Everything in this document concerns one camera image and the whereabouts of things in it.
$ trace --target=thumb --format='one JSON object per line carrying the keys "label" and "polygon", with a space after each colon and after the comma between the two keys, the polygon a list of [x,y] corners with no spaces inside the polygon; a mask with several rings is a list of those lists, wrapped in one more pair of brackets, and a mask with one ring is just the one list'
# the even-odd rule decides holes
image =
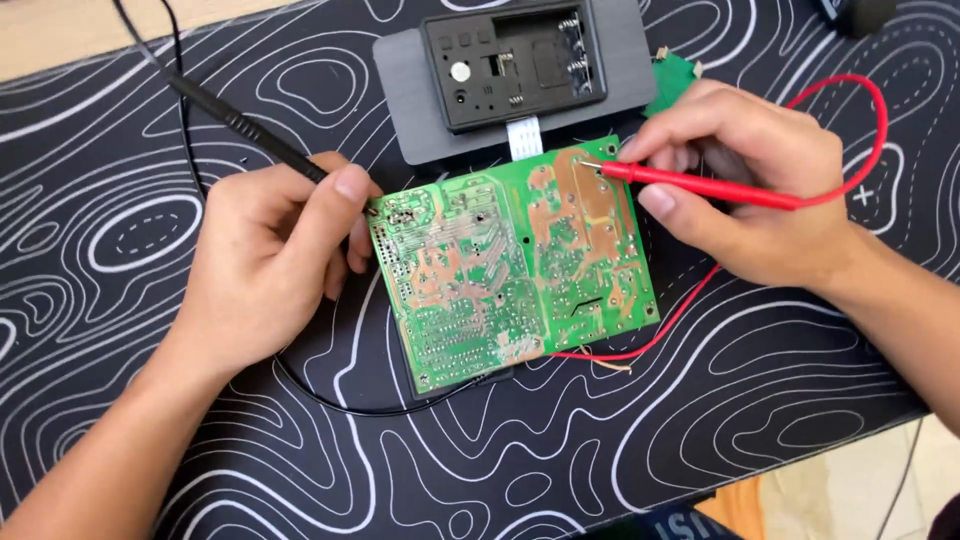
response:
{"label": "thumb", "polygon": [[373,181],[359,165],[350,164],[330,173],[314,188],[297,225],[280,252],[294,271],[315,273],[326,268],[334,250],[340,249],[353,222],[363,211]]}
{"label": "thumb", "polygon": [[723,258],[747,234],[740,222],[703,197],[674,185],[648,185],[637,200],[678,240],[714,258]]}

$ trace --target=hand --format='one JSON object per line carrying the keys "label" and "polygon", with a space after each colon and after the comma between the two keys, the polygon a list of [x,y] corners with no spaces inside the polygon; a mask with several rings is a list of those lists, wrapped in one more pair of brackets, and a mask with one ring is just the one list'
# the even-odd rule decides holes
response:
{"label": "hand", "polygon": [[[726,180],[805,198],[843,183],[839,137],[808,114],[715,81],[695,83],[649,119],[619,159],[684,171],[700,156]],[[750,282],[815,287],[849,265],[862,243],[843,197],[792,212],[740,206],[730,215],[667,184],[645,187],[638,200],[682,242]]]}
{"label": "hand", "polygon": [[[231,377],[303,330],[323,296],[335,300],[348,267],[367,270],[372,244],[361,211],[383,195],[340,154],[312,158],[318,185],[286,165],[222,179],[209,192],[197,252],[166,341],[201,350]],[[346,257],[340,245],[349,235]]]}

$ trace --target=desk mat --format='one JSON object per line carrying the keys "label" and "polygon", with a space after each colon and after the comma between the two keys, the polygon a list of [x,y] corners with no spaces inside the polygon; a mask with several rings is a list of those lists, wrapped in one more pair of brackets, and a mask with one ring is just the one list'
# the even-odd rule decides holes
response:
{"label": "desk mat", "polygon": [[[434,182],[403,162],[372,71],[377,37],[429,14],[502,1],[329,0],[185,38],[190,75],[304,153],[339,150],[388,191]],[[904,1],[886,31],[832,34],[806,0],[643,0],[652,47],[778,103],[834,72],[867,74],[890,104],[883,161],[851,219],[960,279],[960,72],[954,2]],[[169,39],[156,45],[169,54]],[[638,58],[637,62],[649,61]],[[806,104],[856,166],[873,139],[867,94]],[[177,310],[200,222],[175,96],[133,51],[0,85],[0,513],[104,412]],[[638,115],[565,134],[621,138]],[[204,177],[271,157],[200,113]],[[556,141],[554,146],[564,143]],[[476,162],[490,166],[499,160]],[[455,174],[447,171],[444,174]],[[640,217],[660,308],[712,265]],[[653,330],[594,347],[622,351]],[[351,277],[286,353],[320,393],[408,402],[379,275]],[[538,360],[512,380],[417,415],[330,413],[271,362],[211,408],[159,516],[157,537],[555,538],[688,497],[925,413],[850,322],[811,295],[721,273],[631,375]]]}

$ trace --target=white round button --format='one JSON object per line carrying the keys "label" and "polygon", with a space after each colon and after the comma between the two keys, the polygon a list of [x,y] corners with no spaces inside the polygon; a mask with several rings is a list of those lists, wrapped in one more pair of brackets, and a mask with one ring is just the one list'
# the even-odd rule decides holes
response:
{"label": "white round button", "polygon": [[450,66],[450,77],[458,83],[463,83],[470,78],[470,66],[458,61]]}

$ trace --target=gray panel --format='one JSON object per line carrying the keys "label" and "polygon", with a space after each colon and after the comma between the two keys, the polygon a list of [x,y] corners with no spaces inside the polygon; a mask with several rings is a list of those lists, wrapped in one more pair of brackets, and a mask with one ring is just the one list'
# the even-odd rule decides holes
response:
{"label": "gray panel", "polygon": [[[657,97],[636,0],[594,0],[593,15],[600,35],[607,99],[541,116],[542,131],[642,107]],[[373,60],[403,158],[411,165],[421,165],[507,142],[505,127],[463,135],[446,130],[425,55],[419,29],[385,36],[373,44]]]}

